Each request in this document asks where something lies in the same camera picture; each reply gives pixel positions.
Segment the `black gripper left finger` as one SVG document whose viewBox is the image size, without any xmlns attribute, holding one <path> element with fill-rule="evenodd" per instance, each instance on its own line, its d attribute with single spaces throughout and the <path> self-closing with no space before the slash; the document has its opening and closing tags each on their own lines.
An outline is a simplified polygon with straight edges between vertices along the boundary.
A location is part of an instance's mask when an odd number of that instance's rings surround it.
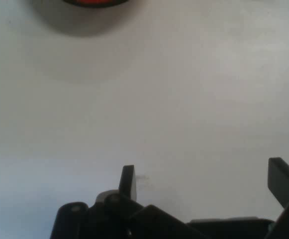
<svg viewBox="0 0 289 239">
<path fill-rule="evenodd" d="M 136 202 L 133 165 L 122 169 L 119 187 L 100 193 L 89 207 L 83 202 L 61 206 L 52 239 L 185 239 L 187 225 L 161 209 Z"/>
</svg>

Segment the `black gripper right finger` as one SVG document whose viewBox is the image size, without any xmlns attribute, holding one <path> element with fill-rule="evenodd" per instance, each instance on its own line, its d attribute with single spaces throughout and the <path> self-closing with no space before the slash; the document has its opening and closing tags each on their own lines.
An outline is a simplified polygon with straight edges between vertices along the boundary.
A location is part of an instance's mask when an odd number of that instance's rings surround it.
<svg viewBox="0 0 289 239">
<path fill-rule="evenodd" d="M 268 238 L 289 239 L 289 165 L 280 157 L 269 159 L 268 188 L 284 209 L 269 229 Z"/>
</svg>

